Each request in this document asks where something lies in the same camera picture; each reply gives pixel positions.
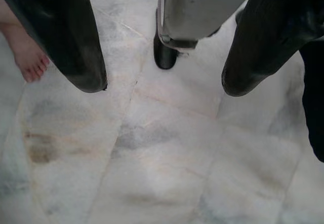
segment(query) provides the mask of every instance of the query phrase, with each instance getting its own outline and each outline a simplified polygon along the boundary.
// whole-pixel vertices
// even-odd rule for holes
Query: human foot
[[[39,80],[50,63],[46,54],[23,27],[0,23],[0,30],[14,53],[15,62],[24,79],[27,82]]]

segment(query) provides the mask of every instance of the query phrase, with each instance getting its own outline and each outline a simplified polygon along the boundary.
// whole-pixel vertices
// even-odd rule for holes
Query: leg
[[[249,0],[222,74],[225,91],[242,96],[301,47],[324,35],[324,0]]]
[[[107,87],[90,0],[6,0],[57,68],[79,89]]]
[[[4,0],[0,0],[0,30],[14,53],[15,62],[24,79],[27,82],[39,79],[45,72],[49,60],[27,34]]]
[[[154,59],[159,68],[174,66],[178,51],[194,49],[214,35],[244,0],[158,0]]]
[[[317,158],[324,162],[324,41],[311,42],[300,49],[305,63],[303,105],[309,141]]]

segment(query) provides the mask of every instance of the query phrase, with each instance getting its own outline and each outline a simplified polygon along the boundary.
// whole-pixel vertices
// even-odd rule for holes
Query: marble floor
[[[157,0],[91,1],[107,91],[85,94],[53,65],[25,85],[0,36],[1,224],[324,223],[298,53],[232,98],[233,17],[162,71]]]

